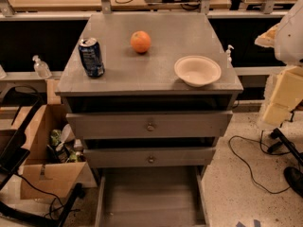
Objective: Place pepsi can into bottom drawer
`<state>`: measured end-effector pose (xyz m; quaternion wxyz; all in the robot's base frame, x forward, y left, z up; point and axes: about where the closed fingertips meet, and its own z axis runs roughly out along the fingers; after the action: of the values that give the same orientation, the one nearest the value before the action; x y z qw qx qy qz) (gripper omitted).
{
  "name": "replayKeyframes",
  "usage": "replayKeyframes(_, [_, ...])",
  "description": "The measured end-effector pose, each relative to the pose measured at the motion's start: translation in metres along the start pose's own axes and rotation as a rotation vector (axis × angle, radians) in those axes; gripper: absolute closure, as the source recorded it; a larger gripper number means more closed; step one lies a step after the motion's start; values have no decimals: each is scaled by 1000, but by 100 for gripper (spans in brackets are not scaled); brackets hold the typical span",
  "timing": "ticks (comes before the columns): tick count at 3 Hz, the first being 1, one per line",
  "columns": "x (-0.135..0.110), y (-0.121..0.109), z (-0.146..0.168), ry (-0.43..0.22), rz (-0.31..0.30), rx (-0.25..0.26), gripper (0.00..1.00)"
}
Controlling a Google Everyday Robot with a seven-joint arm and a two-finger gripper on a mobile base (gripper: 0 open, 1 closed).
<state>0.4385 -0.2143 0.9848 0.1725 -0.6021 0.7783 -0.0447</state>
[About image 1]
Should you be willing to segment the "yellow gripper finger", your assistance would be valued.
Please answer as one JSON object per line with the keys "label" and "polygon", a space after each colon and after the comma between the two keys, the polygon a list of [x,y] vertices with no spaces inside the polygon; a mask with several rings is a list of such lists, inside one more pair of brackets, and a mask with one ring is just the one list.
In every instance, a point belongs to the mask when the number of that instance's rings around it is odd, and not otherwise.
{"label": "yellow gripper finger", "polygon": [[265,96],[266,103],[260,120],[271,126],[279,126],[291,116],[303,101],[303,68],[287,66],[276,76],[273,90]]}
{"label": "yellow gripper finger", "polygon": [[258,35],[255,39],[255,45],[261,47],[274,47],[277,27],[278,25],[274,25],[266,32],[262,33],[261,35]]}

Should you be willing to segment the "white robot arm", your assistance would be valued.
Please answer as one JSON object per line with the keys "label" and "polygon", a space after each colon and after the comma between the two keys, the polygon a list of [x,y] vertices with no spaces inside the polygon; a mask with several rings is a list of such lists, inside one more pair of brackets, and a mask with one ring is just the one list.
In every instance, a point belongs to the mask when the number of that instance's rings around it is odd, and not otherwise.
{"label": "white robot arm", "polygon": [[272,47],[276,59],[286,64],[265,84],[258,125],[271,129],[289,119],[303,101],[303,0],[297,0],[279,23],[257,36],[255,44]]}

